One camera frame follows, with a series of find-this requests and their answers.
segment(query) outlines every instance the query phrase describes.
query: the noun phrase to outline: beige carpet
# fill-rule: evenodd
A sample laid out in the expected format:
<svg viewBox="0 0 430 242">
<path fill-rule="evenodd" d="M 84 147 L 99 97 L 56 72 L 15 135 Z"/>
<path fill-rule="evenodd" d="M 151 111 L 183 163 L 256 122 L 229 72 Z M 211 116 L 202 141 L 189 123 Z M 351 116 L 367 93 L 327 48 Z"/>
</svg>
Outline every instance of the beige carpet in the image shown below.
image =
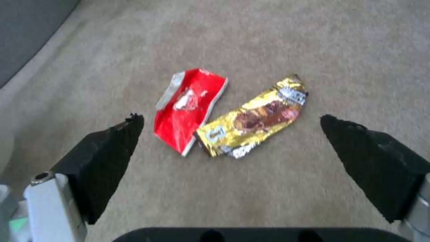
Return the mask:
<svg viewBox="0 0 430 242">
<path fill-rule="evenodd" d="M 88 241 L 148 226 L 370 226 L 395 231 L 347 176 L 319 126 L 330 113 L 430 159 L 427 0 L 83 0 L 1 90 L 16 130 L 2 183 L 21 193 L 87 133 L 146 124 Z M 182 158 L 152 134 L 173 73 L 228 76 L 211 119 L 290 73 L 310 97 L 297 122 L 241 160 Z"/>
</svg>

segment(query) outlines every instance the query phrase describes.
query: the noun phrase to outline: screw hole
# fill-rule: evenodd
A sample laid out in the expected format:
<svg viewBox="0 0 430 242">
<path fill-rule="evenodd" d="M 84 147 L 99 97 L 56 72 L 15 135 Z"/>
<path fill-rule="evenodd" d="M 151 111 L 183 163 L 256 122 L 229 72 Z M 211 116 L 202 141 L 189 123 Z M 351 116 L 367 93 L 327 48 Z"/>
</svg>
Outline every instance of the screw hole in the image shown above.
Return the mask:
<svg viewBox="0 0 430 242">
<path fill-rule="evenodd" d="M 200 242 L 224 242 L 224 236 L 215 230 L 208 230 L 200 237 Z"/>
<path fill-rule="evenodd" d="M 298 242 L 324 242 L 313 230 L 303 230 L 298 235 Z"/>
<path fill-rule="evenodd" d="M 49 176 L 49 173 L 48 172 L 42 172 L 42 173 L 40 173 L 40 174 L 37 174 L 34 178 L 36 179 L 36 180 L 42 180 L 42 179 L 44 179 L 44 178 L 46 178 L 46 177 L 48 177 Z"/>
</svg>

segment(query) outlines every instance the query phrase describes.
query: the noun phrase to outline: gold foil wrapper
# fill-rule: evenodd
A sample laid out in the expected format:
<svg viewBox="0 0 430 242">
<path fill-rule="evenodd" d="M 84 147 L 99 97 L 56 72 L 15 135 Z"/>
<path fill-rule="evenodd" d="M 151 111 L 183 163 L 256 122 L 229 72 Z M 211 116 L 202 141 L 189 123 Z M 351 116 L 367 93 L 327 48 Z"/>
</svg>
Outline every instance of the gold foil wrapper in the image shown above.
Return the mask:
<svg viewBox="0 0 430 242">
<path fill-rule="evenodd" d="M 212 157 L 222 154 L 243 157 L 294 122 L 306 97 L 299 77 L 289 76 L 240 108 L 200 127 L 194 135 Z"/>
</svg>

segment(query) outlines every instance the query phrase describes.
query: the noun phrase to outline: gray furniture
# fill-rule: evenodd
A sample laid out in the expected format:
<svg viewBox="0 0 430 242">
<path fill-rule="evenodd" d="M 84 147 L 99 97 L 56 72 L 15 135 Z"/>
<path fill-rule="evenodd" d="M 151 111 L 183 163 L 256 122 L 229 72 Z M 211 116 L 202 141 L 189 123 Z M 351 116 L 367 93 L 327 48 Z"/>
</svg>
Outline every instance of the gray furniture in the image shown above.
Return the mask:
<svg viewBox="0 0 430 242">
<path fill-rule="evenodd" d="M 44 46 L 78 2 L 0 1 L 0 88 Z"/>
</svg>

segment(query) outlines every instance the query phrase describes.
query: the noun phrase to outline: red candy wrapper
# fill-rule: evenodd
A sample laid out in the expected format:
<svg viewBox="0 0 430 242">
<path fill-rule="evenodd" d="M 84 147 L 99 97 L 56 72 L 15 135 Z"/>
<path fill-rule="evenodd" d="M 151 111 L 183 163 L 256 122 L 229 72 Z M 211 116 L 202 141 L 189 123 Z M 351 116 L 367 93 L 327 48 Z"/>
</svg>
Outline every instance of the red candy wrapper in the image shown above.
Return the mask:
<svg viewBox="0 0 430 242">
<path fill-rule="evenodd" d="M 174 74 L 156 105 L 155 135 L 186 156 L 196 140 L 194 131 L 206 123 L 227 83 L 204 69 Z"/>
</svg>

